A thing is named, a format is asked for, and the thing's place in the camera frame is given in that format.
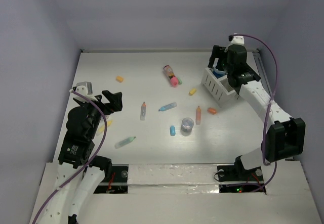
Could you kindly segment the green highlighter pen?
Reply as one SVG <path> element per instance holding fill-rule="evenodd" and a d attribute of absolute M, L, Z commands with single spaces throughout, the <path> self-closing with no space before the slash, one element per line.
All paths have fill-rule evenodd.
<path fill-rule="evenodd" d="M 116 143 L 114 145 L 114 147 L 115 147 L 115 149 L 119 149 L 121 147 L 124 147 L 124 146 L 130 144 L 131 142 L 133 142 L 135 140 L 135 138 L 136 137 L 128 137 L 128 138 L 126 138 L 126 139 L 124 139 L 124 140 L 119 141 L 118 143 Z"/>

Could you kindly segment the pink capped tube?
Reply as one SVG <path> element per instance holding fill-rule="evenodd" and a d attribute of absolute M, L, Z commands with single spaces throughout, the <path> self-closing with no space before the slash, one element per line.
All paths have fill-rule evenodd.
<path fill-rule="evenodd" d="M 169 79 L 171 86 L 176 87 L 179 84 L 179 80 L 173 72 L 173 69 L 170 65 L 166 65 L 164 68 L 164 73 L 166 77 Z"/>

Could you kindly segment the clear round jar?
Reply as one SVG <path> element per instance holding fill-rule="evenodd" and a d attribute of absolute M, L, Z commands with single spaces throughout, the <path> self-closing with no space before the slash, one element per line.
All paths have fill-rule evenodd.
<path fill-rule="evenodd" d="M 184 118 L 181 122 L 181 130 L 185 133 L 190 133 L 192 132 L 192 129 L 194 127 L 194 121 L 193 119 L 187 117 Z"/>

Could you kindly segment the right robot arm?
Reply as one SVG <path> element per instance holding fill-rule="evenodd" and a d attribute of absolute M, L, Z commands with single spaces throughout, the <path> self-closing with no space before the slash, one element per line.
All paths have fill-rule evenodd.
<path fill-rule="evenodd" d="M 218 167 L 220 182 L 246 181 L 262 164 L 300 155 L 306 123 L 285 112 L 264 89 L 260 76 L 247 64 L 243 45 L 214 46 L 209 63 L 226 73 L 229 86 L 242 97 L 263 121 L 261 146 L 236 157 L 232 165 Z"/>

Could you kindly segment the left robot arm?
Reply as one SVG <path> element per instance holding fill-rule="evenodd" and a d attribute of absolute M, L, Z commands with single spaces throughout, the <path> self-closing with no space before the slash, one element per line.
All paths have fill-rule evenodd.
<path fill-rule="evenodd" d="M 105 90 L 94 96 L 84 85 L 70 93 L 78 106 L 68 113 L 53 191 L 33 223 L 78 223 L 98 185 L 112 175 L 111 159 L 98 155 L 101 147 L 95 147 L 93 139 L 99 123 L 104 123 L 106 134 L 106 116 L 122 110 L 122 93 Z"/>

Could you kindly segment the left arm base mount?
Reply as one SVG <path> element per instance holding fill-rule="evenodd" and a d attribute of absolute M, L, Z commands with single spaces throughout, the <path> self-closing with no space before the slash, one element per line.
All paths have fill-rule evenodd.
<path fill-rule="evenodd" d="M 127 194 L 128 165 L 113 165 L 110 177 L 105 178 L 95 189 L 95 194 Z"/>

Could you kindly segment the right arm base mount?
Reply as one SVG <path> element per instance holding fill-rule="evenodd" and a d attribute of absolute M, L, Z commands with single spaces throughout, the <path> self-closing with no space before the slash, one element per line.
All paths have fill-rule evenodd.
<path fill-rule="evenodd" d="M 234 165 L 218 165 L 213 178 L 218 182 L 220 193 L 266 192 L 265 187 L 260 189 L 265 183 L 260 167 L 241 174 Z"/>

